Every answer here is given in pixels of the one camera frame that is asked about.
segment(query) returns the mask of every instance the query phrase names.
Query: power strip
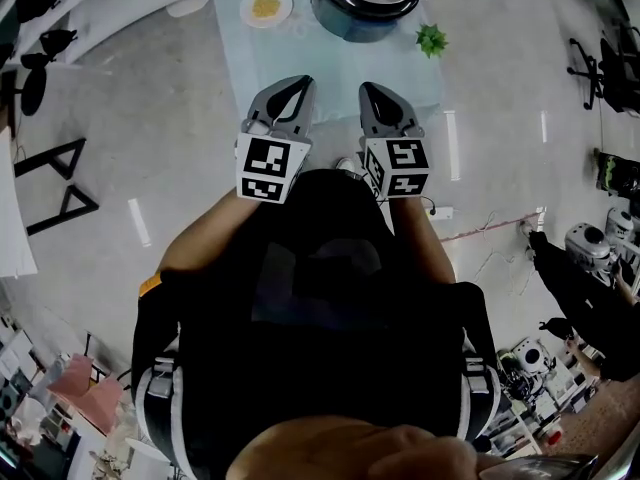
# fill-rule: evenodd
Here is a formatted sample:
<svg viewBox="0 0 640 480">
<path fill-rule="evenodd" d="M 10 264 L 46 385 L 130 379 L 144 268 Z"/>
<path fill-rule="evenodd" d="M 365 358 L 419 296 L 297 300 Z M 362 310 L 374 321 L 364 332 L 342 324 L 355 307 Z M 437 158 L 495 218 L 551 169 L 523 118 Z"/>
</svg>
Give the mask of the power strip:
<svg viewBox="0 0 640 480">
<path fill-rule="evenodd" d="M 425 210 L 429 220 L 451 220 L 453 219 L 453 206 L 436 206 L 436 214 L 429 213 L 431 208 Z"/>
</svg>

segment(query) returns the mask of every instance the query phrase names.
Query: person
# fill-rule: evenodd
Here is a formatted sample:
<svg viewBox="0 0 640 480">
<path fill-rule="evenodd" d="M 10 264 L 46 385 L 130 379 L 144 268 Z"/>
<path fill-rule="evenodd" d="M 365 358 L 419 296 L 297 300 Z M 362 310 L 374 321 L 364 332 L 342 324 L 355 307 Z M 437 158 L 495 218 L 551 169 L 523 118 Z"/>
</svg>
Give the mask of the person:
<svg viewBox="0 0 640 480">
<path fill-rule="evenodd" d="M 495 366 L 482 291 L 456 283 L 420 198 L 390 201 L 394 236 L 353 162 L 338 167 L 300 175 L 283 205 L 231 190 L 141 287 L 134 396 L 179 325 L 198 478 L 463 479 L 495 464 L 452 437 L 465 336 Z"/>
<path fill-rule="evenodd" d="M 620 382 L 634 377 L 640 372 L 640 352 L 634 345 L 640 313 L 620 271 L 616 274 L 616 293 L 572 262 L 565 251 L 550 244 L 543 232 L 534 231 L 529 222 L 519 226 L 529 240 L 529 256 L 560 310 L 578 335 L 605 359 L 598 366 L 580 349 L 577 336 L 566 341 L 568 350 L 590 375 Z"/>
</svg>

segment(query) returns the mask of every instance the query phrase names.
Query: orange tag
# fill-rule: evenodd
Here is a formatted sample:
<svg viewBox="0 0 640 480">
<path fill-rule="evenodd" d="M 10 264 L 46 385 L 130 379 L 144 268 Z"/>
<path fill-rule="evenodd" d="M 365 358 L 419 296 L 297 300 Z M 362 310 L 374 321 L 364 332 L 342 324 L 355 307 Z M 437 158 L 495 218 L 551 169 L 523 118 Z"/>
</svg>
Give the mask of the orange tag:
<svg viewBox="0 0 640 480">
<path fill-rule="evenodd" d="M 160 284 L 162 284 L 162 280 L 160 279 L 160 274 L 158 273 L 155 276 L 153 276 L 151 279 L 147 279 L 144 283 L 140 285 L 139 297 L 142 297 L 143 295 L 149 293 L 151 290 L 153 290 L 156 286 Z"/>
</svg>

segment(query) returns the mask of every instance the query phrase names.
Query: floor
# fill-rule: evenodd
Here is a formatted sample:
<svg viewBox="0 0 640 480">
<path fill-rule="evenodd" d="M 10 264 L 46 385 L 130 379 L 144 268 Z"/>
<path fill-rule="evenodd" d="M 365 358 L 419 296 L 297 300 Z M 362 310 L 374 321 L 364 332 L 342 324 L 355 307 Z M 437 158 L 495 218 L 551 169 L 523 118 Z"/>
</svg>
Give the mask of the floor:
<svg viewBox="0 0 640 480">
<path fill-rule="evenodd" d="M 594 54 L 607 27 L 607 0 L 428 0 L 431 20 L 450 45 L 441 68 L 445 101 L 422 123 L 432 141 L 429 195 L 455 208 L 437 222 L 442 238 L 517 221 L 545 209 L 544 228 L 562 244 L 586 221 L 603 226 L 623 201 L 594 188 L 594 147 L 638 159 L 640 128 L 605 104 L 582 108 L 585 88 L 566 73 L 569 37 Z M 82 351 L 116 371 L 128 366 L 138 286 L 170 241 L 234 185 L 238 132 L 214 6 L 181 18 L 160 11 L 82 59 L 52 68 L 40 112 L 20 124 L 28 155 L 80 136 L 88 144 L 76 181 L 98 212 L 34 236 L 39 274 L 5 280 L 14 313 L 51 360 Z M 455 120 L 459 179 L 452 180 Z M 355 143 L 345 142 L 347 153 Z M 312 158 L 328 166 L 345 151 Z M 17 181 L 26 223 L 58 210 L 65 183 L 40 169 Z M 129 210 L 137 199 L 151 238 L 143 247 Z M 516 225 L 446 242 L 460 280 L 485 292 L 498 348 L 539 336 L 538 322 L 559 314 Z M 445 308 L 432 307 L 431 311 Z M 562 344 L 542 336 L 552 351 Z"/>
</svg>

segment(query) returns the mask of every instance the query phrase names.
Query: plate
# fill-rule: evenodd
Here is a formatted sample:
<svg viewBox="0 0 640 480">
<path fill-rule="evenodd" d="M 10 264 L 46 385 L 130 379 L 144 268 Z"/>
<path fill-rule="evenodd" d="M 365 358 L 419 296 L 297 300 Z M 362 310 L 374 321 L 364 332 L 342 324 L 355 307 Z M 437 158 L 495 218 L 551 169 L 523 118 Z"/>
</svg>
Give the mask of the plate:
<svg viewBox="0 0 640 480">
<path fill-rule="evenodd" d="M 279 0 L 280 7 L 275 15 L 268 18 L 258 18 L 253 15 L 253 4 L 256 0 L 242 0 L 240 3 L 240 17 L 250 27 L 271 28 L 286 20 L 293 10 L 293 0 Z"/>
</svg>

